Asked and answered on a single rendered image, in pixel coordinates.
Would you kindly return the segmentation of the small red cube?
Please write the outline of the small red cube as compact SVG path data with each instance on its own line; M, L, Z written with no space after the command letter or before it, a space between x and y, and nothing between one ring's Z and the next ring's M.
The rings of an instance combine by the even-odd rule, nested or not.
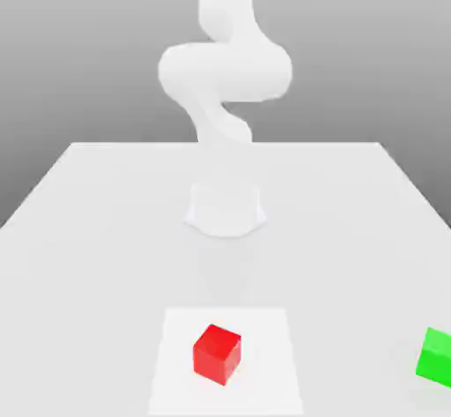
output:
M210 324L193 345L193 370L223 386L241 360L241 335Z

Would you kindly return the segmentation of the small green cube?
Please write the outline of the small green cube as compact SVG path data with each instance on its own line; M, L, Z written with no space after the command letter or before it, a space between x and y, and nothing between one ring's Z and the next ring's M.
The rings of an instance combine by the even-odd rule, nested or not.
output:
M416 375L451 388L451 335L427 328Z

